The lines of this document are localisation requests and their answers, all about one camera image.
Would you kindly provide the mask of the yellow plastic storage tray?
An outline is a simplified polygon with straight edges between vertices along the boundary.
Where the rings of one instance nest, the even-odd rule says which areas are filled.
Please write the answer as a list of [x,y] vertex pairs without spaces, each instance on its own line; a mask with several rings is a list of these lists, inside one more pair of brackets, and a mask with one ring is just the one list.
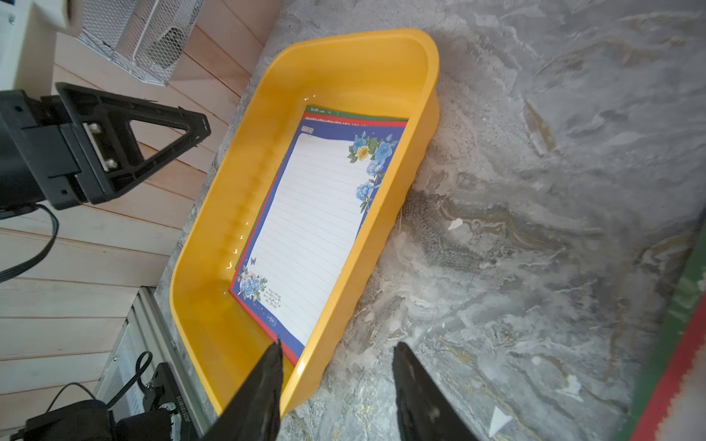
[[259,207],[285,156],[285,141],[309,103],[404,117],[410,126],[382,198],[371,208],[343,266],[314,341],[287,364],[281,411],[318,389],[384,251],[439,125],[439,51],[419,29],[391,29],[293,44],[263,73],[200,206],[170,283],[169,304],[200,383],[217,413],[243,385],[270,339],[226,285],[245,260]]

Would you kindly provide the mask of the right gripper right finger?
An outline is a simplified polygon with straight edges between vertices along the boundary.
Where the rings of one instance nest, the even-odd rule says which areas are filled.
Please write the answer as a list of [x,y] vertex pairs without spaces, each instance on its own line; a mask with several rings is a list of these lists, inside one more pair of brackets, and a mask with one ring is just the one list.
[[393,378],[401,440],[477,440],[404,342],[393,351]]

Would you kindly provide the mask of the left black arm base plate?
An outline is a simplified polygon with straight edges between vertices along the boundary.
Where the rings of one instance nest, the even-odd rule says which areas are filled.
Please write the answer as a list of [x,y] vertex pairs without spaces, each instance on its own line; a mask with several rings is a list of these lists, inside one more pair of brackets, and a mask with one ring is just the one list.
[[143,394],[143,408],[150,416],[157,417],[160,440],[199,440],[186,401],[167,362],[156,366]]

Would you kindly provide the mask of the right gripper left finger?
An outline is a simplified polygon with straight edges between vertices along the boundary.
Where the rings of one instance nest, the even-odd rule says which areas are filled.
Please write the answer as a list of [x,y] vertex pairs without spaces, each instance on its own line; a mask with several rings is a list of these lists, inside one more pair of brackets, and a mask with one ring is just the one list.
[[276,440],[281,429],[281,342],[270,345],[202,440]]

